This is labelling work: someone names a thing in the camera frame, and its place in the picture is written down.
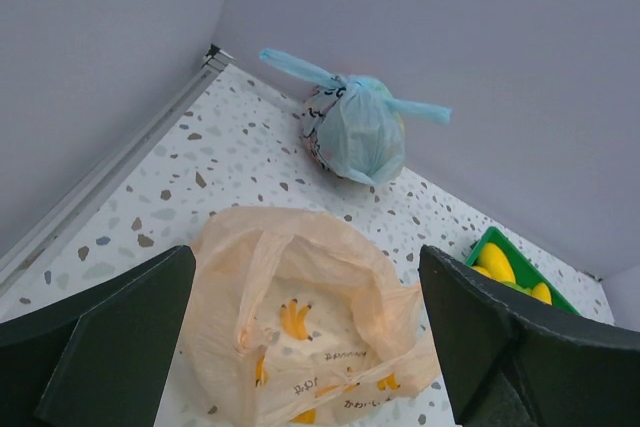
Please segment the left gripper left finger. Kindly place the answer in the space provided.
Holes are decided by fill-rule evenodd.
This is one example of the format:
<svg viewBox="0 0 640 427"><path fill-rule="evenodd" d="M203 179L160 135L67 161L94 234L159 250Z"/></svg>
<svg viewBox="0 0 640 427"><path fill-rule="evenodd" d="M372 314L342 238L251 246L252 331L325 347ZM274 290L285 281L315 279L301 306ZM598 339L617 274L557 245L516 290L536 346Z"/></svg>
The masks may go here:
<svg viewBox="0 0 640 427"><path fill-rule="evenodd" d="M2 425L153 425L195 267L174 247L2 323Z"/></svg>

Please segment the blue tied plastic bag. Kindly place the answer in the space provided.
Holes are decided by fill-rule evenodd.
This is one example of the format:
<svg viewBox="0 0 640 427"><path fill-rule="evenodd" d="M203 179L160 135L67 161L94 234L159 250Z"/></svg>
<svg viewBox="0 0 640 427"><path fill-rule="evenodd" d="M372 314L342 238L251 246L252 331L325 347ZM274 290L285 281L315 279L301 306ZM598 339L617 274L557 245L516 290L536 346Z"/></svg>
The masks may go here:
<svg viewBox="0 0 640 427"><path fill-rule="evenodd" d="M406 161L404 115L450 122L450 108L397 99L374 77L331 73L273 49L260 59L313 85L302 138L316 162L341 178L368 186L396 179Z"/></svg>

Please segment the orange banana-print plastic bag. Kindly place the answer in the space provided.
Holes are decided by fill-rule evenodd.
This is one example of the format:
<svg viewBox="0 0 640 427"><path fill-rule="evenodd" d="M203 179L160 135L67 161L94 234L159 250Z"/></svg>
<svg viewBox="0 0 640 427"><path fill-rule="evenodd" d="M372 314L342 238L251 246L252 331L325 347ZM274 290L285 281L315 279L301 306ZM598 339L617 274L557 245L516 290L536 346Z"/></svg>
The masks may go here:
<svg viewBox="0 0 640 427"><path fill-rule="evenodd" d="M439 375L420 286L336 217L232 207L192 250L180 347L222 421L340 426Z"/></svg>

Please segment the green lime fruit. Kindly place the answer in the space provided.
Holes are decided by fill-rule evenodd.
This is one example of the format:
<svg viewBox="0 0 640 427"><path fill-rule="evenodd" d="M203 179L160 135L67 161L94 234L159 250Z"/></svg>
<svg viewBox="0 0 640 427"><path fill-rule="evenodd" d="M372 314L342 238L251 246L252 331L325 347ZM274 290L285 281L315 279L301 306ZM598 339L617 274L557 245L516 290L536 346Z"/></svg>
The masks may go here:
<svg viewBox="0 0 640 427"><path fill-rule="evenodd" d="M508 281L503 281L501 282L503 285L512 288L520 293L523 293L525 295L531 296L531 289L530 288L524 288L521 287L520 285L514 283L514 282L508 282Z"/></svg>

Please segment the green plastic tray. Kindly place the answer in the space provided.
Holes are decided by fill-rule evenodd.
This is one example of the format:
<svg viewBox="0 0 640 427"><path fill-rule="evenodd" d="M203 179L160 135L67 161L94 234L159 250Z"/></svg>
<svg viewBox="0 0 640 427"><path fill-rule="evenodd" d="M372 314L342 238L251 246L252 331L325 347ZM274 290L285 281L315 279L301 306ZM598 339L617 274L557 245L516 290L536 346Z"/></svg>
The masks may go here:
<svg viewBox="0 0 640 427"><path fill-rule="evenodd" d="M551 282L548 281L524 254L496 227L489 227L480 239L472 245L471 252L465 260L467 266L473 269L478 254L486 243L494 243L504 252L514 271L516 284L524 288L532 289L539 282L544 282L549 286L552 293L553 304L551 306L578 315L578 311Z"/></svg>

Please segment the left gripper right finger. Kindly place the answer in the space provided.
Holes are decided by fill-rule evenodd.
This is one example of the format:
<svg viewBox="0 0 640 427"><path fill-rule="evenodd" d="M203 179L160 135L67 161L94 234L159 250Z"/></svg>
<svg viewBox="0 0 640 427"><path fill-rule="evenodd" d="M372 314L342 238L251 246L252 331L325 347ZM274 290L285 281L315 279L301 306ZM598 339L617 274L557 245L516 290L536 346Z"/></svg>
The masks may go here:
<svg viewBox="0 0 640 427"><path fill-rule="evenodd" d="M544 304L434 246L419 277L461 426L636 426L639 335Z"/></svg>

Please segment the yellow mango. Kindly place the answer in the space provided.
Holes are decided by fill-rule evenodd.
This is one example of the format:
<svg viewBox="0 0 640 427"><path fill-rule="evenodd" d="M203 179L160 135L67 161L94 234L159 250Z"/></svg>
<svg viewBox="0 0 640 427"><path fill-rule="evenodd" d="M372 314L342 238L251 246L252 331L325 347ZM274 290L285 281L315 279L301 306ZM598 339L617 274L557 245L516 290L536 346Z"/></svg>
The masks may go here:
<svg viewBox="0 0 640 427"><path fill-rule="evenodd" d="M544 282L539 282L538 284L536 284L531 289L530 295L545 304L553 304L551 290L549 286Z"/></svg>
<svg viewBox="0 0 640 427"><path fill-rule="evenodd" d="M473 269L498 282L515 283L516 277L504 252L494 243L486 243L480 250Z"/></svg>

